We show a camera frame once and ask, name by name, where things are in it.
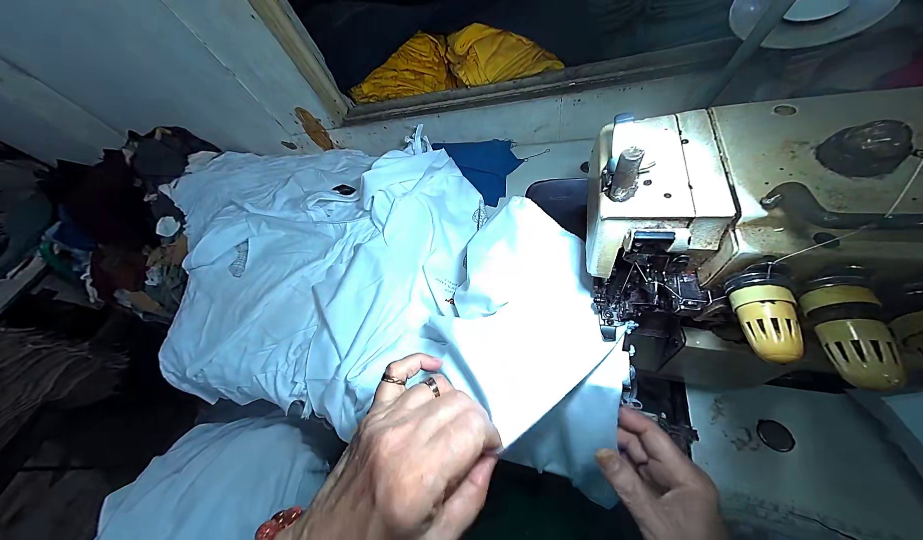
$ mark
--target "red beaded bracelet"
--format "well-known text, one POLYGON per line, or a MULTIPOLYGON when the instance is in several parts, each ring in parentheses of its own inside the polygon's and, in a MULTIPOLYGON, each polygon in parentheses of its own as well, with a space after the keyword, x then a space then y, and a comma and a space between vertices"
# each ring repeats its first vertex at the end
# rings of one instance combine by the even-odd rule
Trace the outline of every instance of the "red beaded bracelet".
POLYGON ((300 506, 292 506, 287 510, 282 510, 271 516, 271 519, 262 523, 255 532, 255 540, 274 540, 275 535, 287 529, 289 525, 296 522, 301 517, 300 506))

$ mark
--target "yellow fabric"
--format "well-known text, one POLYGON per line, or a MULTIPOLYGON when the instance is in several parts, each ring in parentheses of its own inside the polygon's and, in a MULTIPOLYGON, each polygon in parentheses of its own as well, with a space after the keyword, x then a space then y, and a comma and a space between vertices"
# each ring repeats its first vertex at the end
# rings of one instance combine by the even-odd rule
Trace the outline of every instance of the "yellow fabric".
POLYGON ((381 67, 351 89, 355 103, 372 103, 453 89, 445 63, 445 39, 422 31, 405 42, 381 67))
POLYGON ((448 36, 448 63, 468 87, 562 69, 557 56, 527 37, 474 23, 448 36))

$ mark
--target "hand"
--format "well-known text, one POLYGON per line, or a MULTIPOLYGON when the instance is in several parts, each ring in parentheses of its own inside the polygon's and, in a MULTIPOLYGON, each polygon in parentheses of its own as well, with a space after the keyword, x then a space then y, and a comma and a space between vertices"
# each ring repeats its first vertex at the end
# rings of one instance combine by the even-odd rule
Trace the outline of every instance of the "hand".
MULTIPOLYGON (((385 374, 405 382, 441 360, 412 354, 385 374)), ((283 539, 452 540, 484 506, 501 446, 498 431, 476 401, 442 374, 406 388, 382 382, 337 467, 283 539)))
POLYGON ((718 489, 657 423, 622 407, 618 446, 596 459, 646 540, 727 540, 718 489))

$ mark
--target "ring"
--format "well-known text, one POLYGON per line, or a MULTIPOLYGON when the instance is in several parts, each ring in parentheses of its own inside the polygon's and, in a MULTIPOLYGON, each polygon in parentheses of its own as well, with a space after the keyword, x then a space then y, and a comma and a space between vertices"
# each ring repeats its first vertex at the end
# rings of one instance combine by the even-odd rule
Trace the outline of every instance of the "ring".
POLYGON ((405 385, 407 385, 407 380, 404 380, 403 378, 397 378, 396 376, 391 376, 390 374, 385 373, 382 375, 382 383, 391 383, 393 385, 401 385, 402 387, 404 387, 405 385))
POLYGON ((433 376, 425 379, 425 385, 431 388, 431 393, 434 394, 435 398, 441 397, 441 390, 438 390, 438 381, 433 376))

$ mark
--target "white wall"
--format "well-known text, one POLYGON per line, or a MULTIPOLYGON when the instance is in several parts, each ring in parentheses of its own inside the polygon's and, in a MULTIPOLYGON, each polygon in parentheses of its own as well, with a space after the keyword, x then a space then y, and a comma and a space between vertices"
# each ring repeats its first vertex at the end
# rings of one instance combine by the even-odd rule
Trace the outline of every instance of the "white wall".
POLYGON ((178 125, 226 150, 317 147, 327 113, 247 0, 0 2, 0 140, 92 162, 132 129, 178 125))
POLYGON ((518 103, 426 114, 388 122, 329 129, 335 146, 380 155, 404 146, 403 139, 423 123, 431 142, 512 140, 518 145, 557 141, 592 141, 618 113, 637 118, 683 113, 692 106, 693 92, 711 80, 711 73, 612 86, 518 103))

